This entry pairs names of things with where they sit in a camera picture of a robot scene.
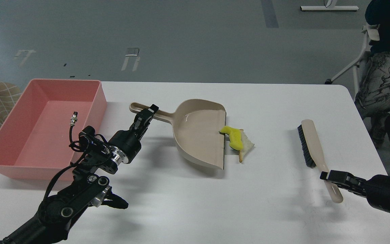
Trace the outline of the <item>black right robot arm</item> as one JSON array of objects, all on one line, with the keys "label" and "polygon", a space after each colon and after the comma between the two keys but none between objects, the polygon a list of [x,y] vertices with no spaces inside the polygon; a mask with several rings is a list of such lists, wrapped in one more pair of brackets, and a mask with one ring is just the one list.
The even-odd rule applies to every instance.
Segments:
[{"label": "black right robot arm", "polygon": [[367,200],[371,207],[390,213],[390,176],[376,175],[365,180],[340,170],[323,171],[320,179]]}]

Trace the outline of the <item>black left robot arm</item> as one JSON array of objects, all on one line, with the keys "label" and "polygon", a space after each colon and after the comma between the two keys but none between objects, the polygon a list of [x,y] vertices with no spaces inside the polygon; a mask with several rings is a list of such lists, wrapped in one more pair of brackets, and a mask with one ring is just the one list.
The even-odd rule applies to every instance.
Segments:
[{"label": "black left robot arm", "polygon": [[110,180],[98,176],[98,169],[115,174],[121,164],[129,164],[141,150],[141,139],[158,112],[158,106],[141,109],[128,130],[117,131],[110,140],[96,134],[92,126],[80,131],[73,141],[77,120],[74,112],[69,129],[69,147],[80,152],[76,162],[60,170],[50,181],[35,215],[0,244],[53,244],[67,240],[68,234],[89,207],[126,209],[126,200],[112,192]]}]

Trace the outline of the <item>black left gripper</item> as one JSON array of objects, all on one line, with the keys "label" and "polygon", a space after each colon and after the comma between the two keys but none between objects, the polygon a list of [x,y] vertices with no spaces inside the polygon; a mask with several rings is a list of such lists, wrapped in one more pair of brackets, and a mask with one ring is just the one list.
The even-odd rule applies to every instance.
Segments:
[{"label": "black left gripper", "polygon": [[158,106],[155,104],[147,107],[143,104],[134,104],[134,108],[139,108],[140,111],[134,118],[129,130],[117,131],[108,143],[125,155],[124,164],[130,164],[142,148],[140,140],[148,130],[153,117],[158,111]]}]

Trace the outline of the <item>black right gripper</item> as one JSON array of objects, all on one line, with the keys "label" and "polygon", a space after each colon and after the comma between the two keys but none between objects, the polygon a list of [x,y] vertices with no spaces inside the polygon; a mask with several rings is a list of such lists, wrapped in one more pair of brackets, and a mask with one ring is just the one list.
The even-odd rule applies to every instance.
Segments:
[{"label": "black right gripper", "polygon": [[390,176],[376,175],[364,181],[349,172],[330,170],[322,171],[319,178],[360,197],[365,193],[371,207],[390,213]]}]

